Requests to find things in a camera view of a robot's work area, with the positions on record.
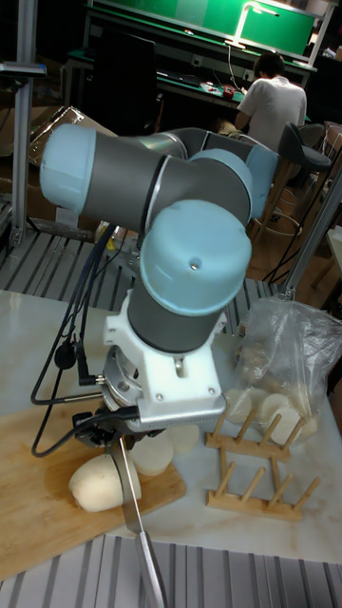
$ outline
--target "knife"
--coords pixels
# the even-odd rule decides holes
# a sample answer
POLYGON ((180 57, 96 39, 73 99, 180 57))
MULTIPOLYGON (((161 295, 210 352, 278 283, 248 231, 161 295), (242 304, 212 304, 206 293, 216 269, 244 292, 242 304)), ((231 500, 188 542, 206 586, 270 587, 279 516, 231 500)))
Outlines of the knife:
POLYGON ((142 571, 142 582, 150 608, 167 608, 162 574, 148 532, 143 529, 141 513, 134 491, 123 437, 111 451, 123 487, 123 514, 126 526, 136 535, 136 547, 142 571))

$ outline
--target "light blue joint cap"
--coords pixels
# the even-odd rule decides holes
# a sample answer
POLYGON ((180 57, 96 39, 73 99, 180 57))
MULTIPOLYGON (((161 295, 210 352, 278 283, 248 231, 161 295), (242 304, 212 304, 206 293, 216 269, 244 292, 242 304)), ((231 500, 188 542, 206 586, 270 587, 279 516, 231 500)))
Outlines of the light blue joint cap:
POLYGON ((163 209, 142 244, 142 282, 166 310, 203 316, 240 289, 252 254, 241 222, 205 200, 163 209))
POLYGON ((50 135, 43 153, 40 183, 44 196, 77 215, 86 204, 95 144, 95 129, 62 124, 50 135))
POLYGON ((276 152, 264 145, 255 145, 247 157, 246 165, 253 179, 252 218, 260 218, 263 214, 277 162, 276 152))
MULTIPOLYGON (((245 162, 243 162, 243 160, 237 156, 236 154, 233 154, 233 152, 228 152, 228 150, 220 150, 218 149, 213 149, 213 150, 202 150, 202 152, 198 152, 197 154, 194 154, 194 156, 191 157, 190 161, 197 161, 198 159, 209 159, 211 161, 218 161, 218 162, 222 162, 222 164, 225 164, 227 167, 229 167, 232 171, 234 171, 234 173, 237 175, 238 178, 241 179, 242 183, 244 184, 246 190, 247 190, 247 194, 250 200, 250 206, 251 209, 253 207, 253 179, 252 179, 252 174, 251 171, 249 170, 248 166, 246 165, 245 162)), ((227 197, 229 195, 229 183, 227 183, 227 197)))

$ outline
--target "green wall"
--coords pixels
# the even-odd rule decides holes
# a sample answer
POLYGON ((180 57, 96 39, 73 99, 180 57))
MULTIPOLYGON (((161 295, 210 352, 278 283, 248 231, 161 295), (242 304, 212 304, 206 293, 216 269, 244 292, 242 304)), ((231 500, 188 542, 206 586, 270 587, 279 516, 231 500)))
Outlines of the green wall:
MULTIPOLYGON (((246 0, 113 0, 128 9, 144 10, 219 33, 234 34, 246 0)), ((279 17, 249 11, 243 38, 268 47, 302 55, 314 18, 286 9, 275 9, 279 17)))

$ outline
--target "black hair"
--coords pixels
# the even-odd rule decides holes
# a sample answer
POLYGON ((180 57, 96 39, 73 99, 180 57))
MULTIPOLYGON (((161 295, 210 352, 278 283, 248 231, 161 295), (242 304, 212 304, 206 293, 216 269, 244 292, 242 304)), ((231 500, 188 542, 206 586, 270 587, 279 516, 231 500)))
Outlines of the black hair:
POLYGON ((267 74, 269 78, 284 74, 284 61, 279 53, 267 52, 256 59, 254 73, 256 78, 260 77, 260 72, 267 74))

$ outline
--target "wooden dish rack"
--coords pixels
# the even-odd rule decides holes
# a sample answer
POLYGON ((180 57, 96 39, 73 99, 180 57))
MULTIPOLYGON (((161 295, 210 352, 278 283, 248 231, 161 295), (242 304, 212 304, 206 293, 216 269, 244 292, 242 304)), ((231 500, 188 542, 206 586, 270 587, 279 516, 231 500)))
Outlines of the wooden dish rack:
POLYGON ((295 440, 295 437, 305 424, 304 418, 300 418, 295 425, 293 431, 290 433, 288 439, 283 446, 275 446, 268 443, 273 431, 279 424, 281 415, 278 414, 273 422, 270 424, 265 435, 260 442, 249 441, 243 439, 243 436, 247 428, 253 422, 256 411, 252 409, 246 418, 241 430, 237 437, 228 437, 226 435, 220 435, 220 429, 225 420, 227 410, 221 415, 213 433, 206 433, 205 446, 215 447, 219 450, 220 457, 220 475, 221 481, 218 485, 217 490, 209 490, 207 493, 207 506, 211 506, 218 509, 226 509, 228 511, 239 511, 241 513, 248 513, 251 515, 262 515, 265 517, 277 518, 280 520, 286 520, 288 522, 298 522, 302 519, 301 508, 308 498, 313 494, 314 490, 320 483, 320 478, 315 477, 312 483, 309 485, 307 490, 299 498, 296 504, 284 503, 282 495, 294 478, 293 473, 289 473, 284 481, 281 483, 279 478, 279 470, 277 461, 288 462, 291 458, 289 447, 295 440), (273 474, 275 484, 275 494, 271 500, 265 500, 260 498, 254 498, 251 496, 252 492, 256 489, 258 482, 263 476, 266 468, 262 466, 254 479, 247 487, 244 494, 232 494, 228 491, 228 482, 236 468, 237 463, 232 461, 227 467, 226 452, 234 452, 237 454, 245 454, 248 456, 255 456, 258 458, 267 458, 270 460, 270 466, 273 474))

